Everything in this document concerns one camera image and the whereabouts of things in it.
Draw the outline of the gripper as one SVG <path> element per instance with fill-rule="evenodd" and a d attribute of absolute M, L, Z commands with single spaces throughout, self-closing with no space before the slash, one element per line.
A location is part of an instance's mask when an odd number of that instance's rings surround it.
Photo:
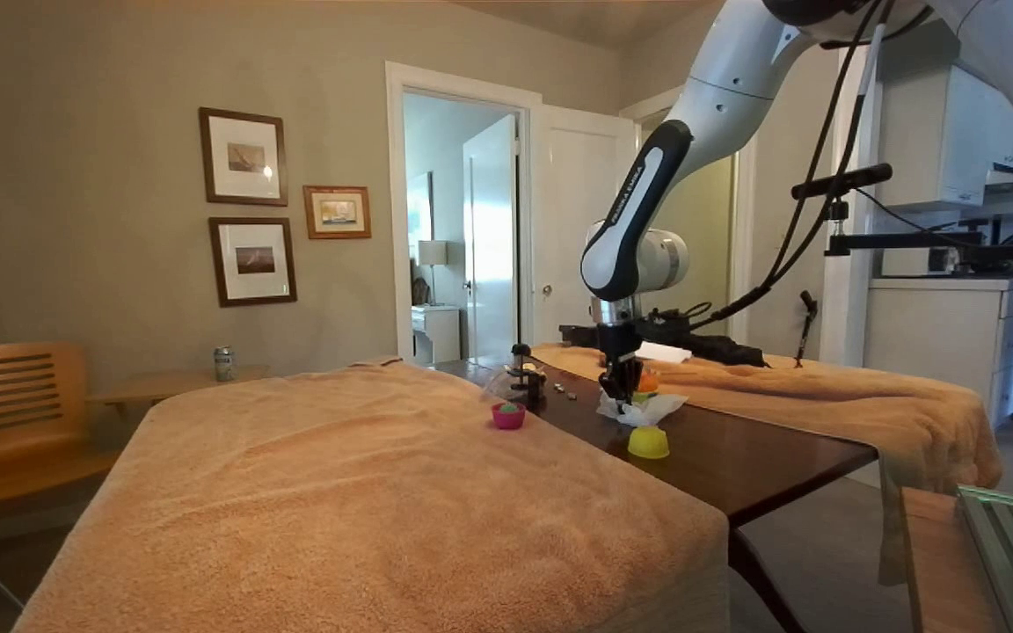
<path fill-rule="evenodd" d="M 634 404 L 642 380 L 643 365 L 637 358 L 642 344 L 634 322 L 596 325 L 596 348 L 604 357 L 599 385 L 612 404 Z"/>

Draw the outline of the white paper towel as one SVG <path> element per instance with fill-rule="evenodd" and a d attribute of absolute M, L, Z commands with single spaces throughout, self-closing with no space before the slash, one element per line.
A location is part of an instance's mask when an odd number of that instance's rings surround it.
<path fill-rule="evenodd" d="M 632 428 L 656 427 L 663 418 L 686 405 L 688 399 L 678 394 L 651 394 L 631 402 L 616 400 L 604 391 L 599 394 L 596 412 L 620 425 Z"/>

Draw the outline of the long orange towel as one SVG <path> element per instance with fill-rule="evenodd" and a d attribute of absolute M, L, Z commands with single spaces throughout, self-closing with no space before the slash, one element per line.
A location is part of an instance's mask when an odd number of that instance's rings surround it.
<path fill-rule="evenodd" d="M 952 493 L 992 488 L 1002 475 L 1000 452 L 980 397 L 969 389 L 917 376 L 807 361 L 791 367 L 727 366 L 701 358 L 650 360 L 665 394 L 712 411 L 876 449 L 883 538 L 878 581 L 906 577 L 900 516 L 904 486 Z"/>

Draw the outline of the white paper sheet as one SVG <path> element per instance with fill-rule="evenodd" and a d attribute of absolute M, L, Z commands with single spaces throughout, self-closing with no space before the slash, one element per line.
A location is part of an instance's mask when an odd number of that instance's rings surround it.
<path fill-rule="evenodd" d="M 644 341 L 636 351 L 636 357 L 641 360 L 655 360 L 660 363 L 681 364 L 691 360 L 693 353 L 690 350 L 680 347 L 672 347 L 658 342 Z"/>

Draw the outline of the yellow plastic cup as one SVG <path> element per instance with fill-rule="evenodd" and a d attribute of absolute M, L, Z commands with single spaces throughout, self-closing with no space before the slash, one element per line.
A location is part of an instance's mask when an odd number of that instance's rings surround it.
<path fill-rule="evenodd" d="M 646 460 L 663 460 L 670 455 L 670 440 L 658 427 L 636 427 L 628 437 L 627 452 Z"/>

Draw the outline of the black clamp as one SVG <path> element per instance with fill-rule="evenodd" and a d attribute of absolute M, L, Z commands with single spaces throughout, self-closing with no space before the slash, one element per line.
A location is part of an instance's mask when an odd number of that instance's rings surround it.
<path fill-rule="evenodd" d="M 506 369 L 506 396 L 504 399 L 512 404 L 524 405 L 530 411 L 538 411 L 545 404 L 545 386 L 547 377 L 540 369 L 530 345 L 517 342 L 511 348 L 511 360 L 504 366 Z"/>

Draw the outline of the white door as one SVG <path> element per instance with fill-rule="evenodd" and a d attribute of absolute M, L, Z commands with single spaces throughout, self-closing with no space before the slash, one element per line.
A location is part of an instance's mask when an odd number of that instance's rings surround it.
<path fill-rule="evenodd" d="M 589 325 L 580 276 L 588 231 L 611 208 L 637 152 L 632 120 L 544 105 L 535 156 L 537 200 L 530 216 L 530 342 L 560 340 L 559 325 Z"/>
<path fill-rule="evenodd" d="M 463 142 L 463 287 L 474 360 L 506 357 L 518 337 L 517 159 L 514 113 Z"/>

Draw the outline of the table lamp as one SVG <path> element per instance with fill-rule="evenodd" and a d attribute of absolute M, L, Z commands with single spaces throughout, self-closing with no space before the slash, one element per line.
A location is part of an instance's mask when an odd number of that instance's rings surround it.
<path fill-rule="evenodd" d="M 448 242 L 445 240 L 419 240 L 417 244 L 417 264 L 419 267 L 428 268 L 428 282 L 426 284 L 426 304 L 437 305 L 437 267 L 446 267 L 448 264 Z"/>

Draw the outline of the white kitchen counter cabinet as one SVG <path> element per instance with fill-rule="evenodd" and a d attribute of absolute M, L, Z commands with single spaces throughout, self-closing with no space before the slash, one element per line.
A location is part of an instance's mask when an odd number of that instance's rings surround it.
<path fill-rule="evenodd" d="M 1013 276 L 875 278 L 864 367 L 969 389 L 1001 427 L 1013 416 Z"/>

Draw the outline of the small framed picture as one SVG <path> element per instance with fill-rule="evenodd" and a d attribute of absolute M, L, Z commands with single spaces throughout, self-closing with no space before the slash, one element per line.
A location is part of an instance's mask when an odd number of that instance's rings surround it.
<path fill-rule="evenodd" d="M 302 192 L 310 240 L 371 237 L 366 186 L 304 186 Z"/>

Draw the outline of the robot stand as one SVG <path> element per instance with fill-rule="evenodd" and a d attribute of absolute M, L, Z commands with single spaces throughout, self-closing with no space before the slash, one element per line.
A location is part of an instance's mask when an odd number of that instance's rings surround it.
<path fill-rule="evenodd" d="M 1013 494 L 900 493 L 917 633 L 1013 633 Z"/>

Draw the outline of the large framed picture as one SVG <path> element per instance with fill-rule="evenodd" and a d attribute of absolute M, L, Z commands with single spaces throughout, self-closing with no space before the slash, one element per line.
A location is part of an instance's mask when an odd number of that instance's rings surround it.
<path fill-rule="evenodd" d="M 289 219 L 209 217 L 208 234 L 222 308 L 298 300 Z"/>
<path fill-rule="evenodd" d="M 201 107 L 200 146 L 209 203 L 288 204 L 284 120 Z"/>

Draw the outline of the wooden side table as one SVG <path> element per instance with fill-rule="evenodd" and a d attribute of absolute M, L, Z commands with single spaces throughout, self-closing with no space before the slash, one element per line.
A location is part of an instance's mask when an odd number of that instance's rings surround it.
<path fill-rule="evenodd" d="M 154 405 L 157 402 L 175 397 L 186 392 L 200 389 L 224 386 L 232 383 L 243 383 L 261 380 L 269 377 L 270 367 L 267 365 L 242 365 L 234 368 L 234 378 L 229 381 L 218 381 L 213 369 L 209 370 L 162 370 L 132 375 L 106 391 L 89 394 L 89 404 L 113 406 L 121 416 L 124 416 L 130 405 L 142 402 Z"/>

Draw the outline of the wooden chair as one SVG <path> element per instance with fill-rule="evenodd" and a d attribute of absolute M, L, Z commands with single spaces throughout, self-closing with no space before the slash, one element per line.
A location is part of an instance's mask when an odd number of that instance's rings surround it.
<path fill-rule="evenodd" d="M 81 482 L 95 484 L 116 462 L 93 436 L 87 358 L 73 342 L 0 345 L 0 520 L 15 513 L 5 544 L 51 530 L 37 504 Z"/>

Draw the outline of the white wall cabinet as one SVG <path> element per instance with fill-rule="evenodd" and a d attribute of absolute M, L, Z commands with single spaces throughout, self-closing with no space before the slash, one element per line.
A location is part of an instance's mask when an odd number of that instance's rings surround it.
<path fill-rule="evenodd" d="M 883 83 L 877 188 L 897 212 L 1013 216 L 1013 105 L 967 69 L 921 69 Z"/>

